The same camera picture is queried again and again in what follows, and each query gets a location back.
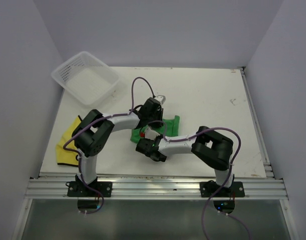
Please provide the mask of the green microfiber towel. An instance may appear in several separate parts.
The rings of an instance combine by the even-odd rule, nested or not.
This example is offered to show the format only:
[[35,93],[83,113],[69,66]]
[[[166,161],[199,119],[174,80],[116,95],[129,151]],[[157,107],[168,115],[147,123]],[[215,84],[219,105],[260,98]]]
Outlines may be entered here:
[[[159,128],[152,128],[155,131],[157,131],[159,134],[164,134],[168,137],[177,137],[179,134],[179,125],[180,125],[180,116],[175,115],[173,119],[163,119],[163,121],[166,124],[166,133],[165,132],[165,126],[161,124],[161,127]],[[138,143],[138,141],[141,139],[141,133],[143,133],[148,125],[144,126],[143,128],[139,129],[133,129],[131,132],[130,141],[133,143]]]

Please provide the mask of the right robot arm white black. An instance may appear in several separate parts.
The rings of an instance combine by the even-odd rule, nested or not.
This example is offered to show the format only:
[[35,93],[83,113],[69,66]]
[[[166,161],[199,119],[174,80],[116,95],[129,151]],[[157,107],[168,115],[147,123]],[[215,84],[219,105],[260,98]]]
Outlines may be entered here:
[[165,162],[168,157],[179,154],[194,154],[214,169],[216,192],[227,196],[233,191],[234,176],[230,168],[233,141],[219,132],[200,126],[193,135],[164,137],[148,127],[136,151],[155,162]]

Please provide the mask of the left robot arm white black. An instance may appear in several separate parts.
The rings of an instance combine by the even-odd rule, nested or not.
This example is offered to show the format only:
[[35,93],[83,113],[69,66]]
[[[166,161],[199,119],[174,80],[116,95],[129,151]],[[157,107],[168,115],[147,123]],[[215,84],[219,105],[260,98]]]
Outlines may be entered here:
[[79,191],[85,196],[92,196],[97,189],[94,182],[97,179],[97,155],[104,148],[113,132],[135,130],[146,126],[149,122],[162,120],[166,97],[158,95],[148,98],[138,110],[113,115],[91,110],[72,133],[74,145],[79,158],[80,179]]

